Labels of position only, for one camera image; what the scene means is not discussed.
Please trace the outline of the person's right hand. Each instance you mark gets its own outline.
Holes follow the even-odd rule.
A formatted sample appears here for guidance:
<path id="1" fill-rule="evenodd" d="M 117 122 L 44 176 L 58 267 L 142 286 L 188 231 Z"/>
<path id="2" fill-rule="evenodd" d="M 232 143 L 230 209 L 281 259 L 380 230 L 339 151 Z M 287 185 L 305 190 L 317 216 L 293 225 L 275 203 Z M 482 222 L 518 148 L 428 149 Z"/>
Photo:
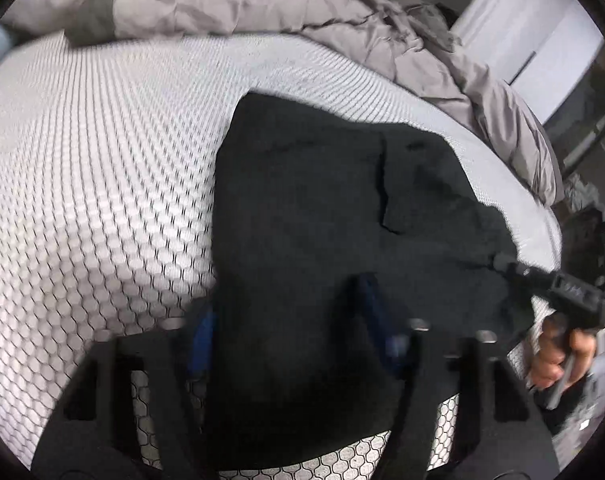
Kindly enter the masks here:
<path id="1" fill-rule="evenodd" d="M 547 316 L 542 323 L 542 332 L 537 340 L 539 350 L 532 359 L 529 372 L 531 384 L 542 390 L 552 387 L 566 375 L 563 367 L 566 352 L 556 343 L 558 334 L 559 328 L 555 318 L 552 315 Z M 570 348 L 575 364 L 566 380 L 564 391 L 587 374 L 595 357 L 596 338 L 584 330 L 574 330 L 570 335 Z"/>

